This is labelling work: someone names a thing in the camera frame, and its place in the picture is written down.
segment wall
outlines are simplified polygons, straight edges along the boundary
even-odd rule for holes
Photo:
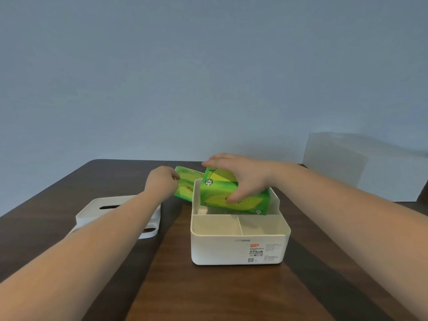
[[[2,0],[0,214],[95,158],[428,150],[428,0]]]

